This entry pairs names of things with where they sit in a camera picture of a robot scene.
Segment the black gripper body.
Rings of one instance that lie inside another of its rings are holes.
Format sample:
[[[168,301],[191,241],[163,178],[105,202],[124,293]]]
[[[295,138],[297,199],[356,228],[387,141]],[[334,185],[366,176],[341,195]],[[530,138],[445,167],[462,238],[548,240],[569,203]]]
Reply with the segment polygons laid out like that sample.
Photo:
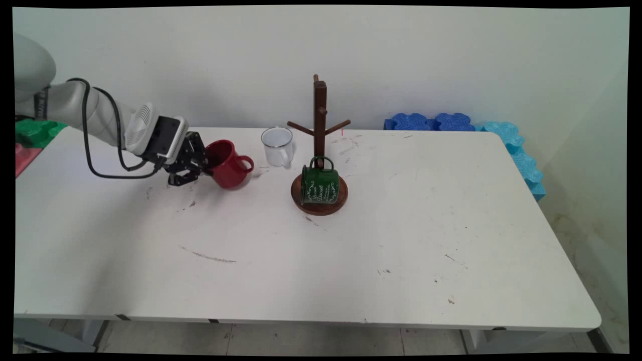
[[[198,132],[187,132],[175,160],[168,167],[195,168],[198,164]]]

